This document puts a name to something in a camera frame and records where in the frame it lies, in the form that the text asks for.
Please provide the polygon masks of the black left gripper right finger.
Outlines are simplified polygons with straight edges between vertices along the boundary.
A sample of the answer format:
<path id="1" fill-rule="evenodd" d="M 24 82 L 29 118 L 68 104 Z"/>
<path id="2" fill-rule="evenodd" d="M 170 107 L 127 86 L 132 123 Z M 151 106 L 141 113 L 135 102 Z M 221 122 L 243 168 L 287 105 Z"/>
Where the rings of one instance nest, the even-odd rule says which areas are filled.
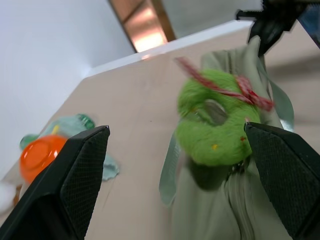
<path id="1" fill-rule="evenodd" d="M 244 125 L 261 184 L 293 240 L 320 240 L 320 154 L 300 135 Z"/>

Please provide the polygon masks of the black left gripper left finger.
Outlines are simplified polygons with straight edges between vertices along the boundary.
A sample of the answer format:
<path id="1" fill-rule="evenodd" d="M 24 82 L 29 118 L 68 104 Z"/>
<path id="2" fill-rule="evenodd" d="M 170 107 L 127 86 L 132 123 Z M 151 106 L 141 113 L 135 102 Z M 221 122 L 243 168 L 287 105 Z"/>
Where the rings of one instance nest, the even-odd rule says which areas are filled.
<path id="1" fill-rule="evenodd" d="M 84 240 L 103 178 L 110 128 L 69 138 L 0 227 L 0 240 Z"/>

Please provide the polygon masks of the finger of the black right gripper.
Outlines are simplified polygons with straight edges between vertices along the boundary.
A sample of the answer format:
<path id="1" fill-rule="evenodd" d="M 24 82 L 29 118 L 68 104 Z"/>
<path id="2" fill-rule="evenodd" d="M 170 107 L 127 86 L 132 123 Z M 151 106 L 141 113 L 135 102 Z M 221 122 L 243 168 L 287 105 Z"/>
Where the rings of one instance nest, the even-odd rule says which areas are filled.
<path id="1" fill-rule="evenodd" d="M 250 29 L 248 42 L 259 36 L 258 56 L 262 57 L 282 36 L 284 25 L 276 21 L 255 21 Z"/>

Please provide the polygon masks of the green plush ring keychain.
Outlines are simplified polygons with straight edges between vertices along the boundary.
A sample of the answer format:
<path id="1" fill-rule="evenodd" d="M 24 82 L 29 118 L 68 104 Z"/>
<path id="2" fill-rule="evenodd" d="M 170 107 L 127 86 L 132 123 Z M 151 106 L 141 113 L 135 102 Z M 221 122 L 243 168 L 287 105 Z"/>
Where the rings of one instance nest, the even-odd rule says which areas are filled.
<path id="1" fill-rule="evenodd" d="M 261 122 L 274 102 L 258 95 L 249 79 L 230 71 L 198 70 L 186 58 L 177 64 L 188 75 L 177 98 L 180 122 L 175 137 L 198 165 L 235 165 L 252 154 L 246 122 Z"/>

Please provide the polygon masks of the green zip pouch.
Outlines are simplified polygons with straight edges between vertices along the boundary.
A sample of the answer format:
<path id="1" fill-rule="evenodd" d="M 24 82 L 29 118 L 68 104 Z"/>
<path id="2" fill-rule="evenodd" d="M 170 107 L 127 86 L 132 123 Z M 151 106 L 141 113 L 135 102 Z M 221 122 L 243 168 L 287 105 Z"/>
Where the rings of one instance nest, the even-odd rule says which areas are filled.
<path id="1" fill-rule="evenodd" d="M 259 96 L 274 103 L 271 111 L 261 113 L 258 124 L 281 128 L 259 46 L 255 36 L 244 46 L 208 52 L 197 70 L 248 78 Z M 253 152 L 233 165 L 200 165 L 179 145 L 176 128 L 159 182 L 161 200 L 171 208 L 172 240 L 292 240 L 261 184 Z"/>

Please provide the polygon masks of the blue object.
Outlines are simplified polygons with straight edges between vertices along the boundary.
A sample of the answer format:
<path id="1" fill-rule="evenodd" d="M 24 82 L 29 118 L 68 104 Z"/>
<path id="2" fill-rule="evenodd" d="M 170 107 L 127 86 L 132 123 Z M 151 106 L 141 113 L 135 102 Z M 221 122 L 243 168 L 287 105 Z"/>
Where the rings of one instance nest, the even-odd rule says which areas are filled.
<path id="1" fill-rule="evenodd" d="M 309 5 L 298 21 L 320 49 L 320 3 Z"/>

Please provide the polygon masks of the orange plastic bowl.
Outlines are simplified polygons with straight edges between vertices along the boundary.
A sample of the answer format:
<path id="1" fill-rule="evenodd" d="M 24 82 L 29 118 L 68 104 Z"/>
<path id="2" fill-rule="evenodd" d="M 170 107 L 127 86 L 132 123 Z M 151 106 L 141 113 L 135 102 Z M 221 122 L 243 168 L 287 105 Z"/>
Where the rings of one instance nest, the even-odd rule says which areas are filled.
<path id="1" fill-rule="evenodd" d="M 19 159 L 19 168 L 23 180 L 31 184 L 62 150 L 67 142 L 64 136 L 50 134 L 28 144 Z"/>

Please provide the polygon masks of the light teal cloth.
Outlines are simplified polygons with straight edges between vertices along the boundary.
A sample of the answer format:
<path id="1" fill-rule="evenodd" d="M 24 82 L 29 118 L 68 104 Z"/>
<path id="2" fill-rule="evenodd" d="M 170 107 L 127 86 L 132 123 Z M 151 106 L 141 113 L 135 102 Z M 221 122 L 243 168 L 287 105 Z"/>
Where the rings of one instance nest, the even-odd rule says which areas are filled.
<path id="1" fill-rule="evenodd" d="M 119 174 L 120 170 L 116 161 L 108 154 L 105 154 L 103 162 L 102 180 L 108 181 L 115 178 Z"/>

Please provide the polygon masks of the green plastic bottle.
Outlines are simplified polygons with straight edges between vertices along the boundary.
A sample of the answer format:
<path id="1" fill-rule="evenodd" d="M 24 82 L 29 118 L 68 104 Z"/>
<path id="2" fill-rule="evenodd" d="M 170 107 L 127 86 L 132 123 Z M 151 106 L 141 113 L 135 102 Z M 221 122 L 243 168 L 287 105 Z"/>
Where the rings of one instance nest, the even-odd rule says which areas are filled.
<path id="1" fill-rule="evenodd" d="M 59 135 L 70 138 L 80 132 L 93 129 L 95 126 L 95 122 L 88 115 L 83 113 L 62 116 L 49 123 L 40 134 L 25 135 L 19 143 L 19 148 L 24 150 L 31 142 L 47 135 Z"/>

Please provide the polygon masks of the brown wooden door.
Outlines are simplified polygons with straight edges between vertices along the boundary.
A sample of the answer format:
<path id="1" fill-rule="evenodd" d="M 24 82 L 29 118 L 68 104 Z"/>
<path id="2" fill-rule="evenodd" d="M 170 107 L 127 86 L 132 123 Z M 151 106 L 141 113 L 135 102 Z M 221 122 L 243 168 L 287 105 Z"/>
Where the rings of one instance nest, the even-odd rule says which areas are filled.
<path id="1" fill-rule="evenodd" d="M 108 0 L 135 52 L 174 41 L 163 0 Z"/>

